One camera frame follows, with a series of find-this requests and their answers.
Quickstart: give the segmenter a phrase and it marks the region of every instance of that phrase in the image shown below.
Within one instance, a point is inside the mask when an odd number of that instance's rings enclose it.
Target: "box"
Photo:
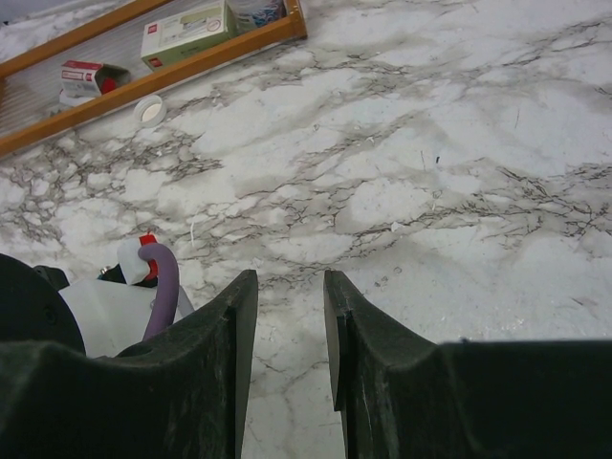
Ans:
[[[196,55],[236,36],[225,0],[147,24],[141,58],[153,71]]]
[[[130,73],[115,65],[69,60],[61,66],[61,87],[70,98],[96,98],[129,82]]]

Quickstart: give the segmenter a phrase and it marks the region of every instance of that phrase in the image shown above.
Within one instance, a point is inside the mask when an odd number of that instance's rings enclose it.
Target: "marble surface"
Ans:
[[[165,93],[158,128],[127,109],[0,163],[26,262],[95,276],[153,230],[198,304],[257,269],[245,458],[343,457],[325,269],[436,341],[612,332],[612,3],[304,10],[307,41]]]

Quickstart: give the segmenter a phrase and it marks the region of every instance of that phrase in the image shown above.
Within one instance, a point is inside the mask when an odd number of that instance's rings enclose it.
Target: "purple cable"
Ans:
[[[163,244],[142,246],[138,250],[138,257],[144,261],[155,260],[159,270],[155,303],[142,338],[146,340],[162,332],[174,322],[176,306],[179,302],[179,265],[174,253]]]

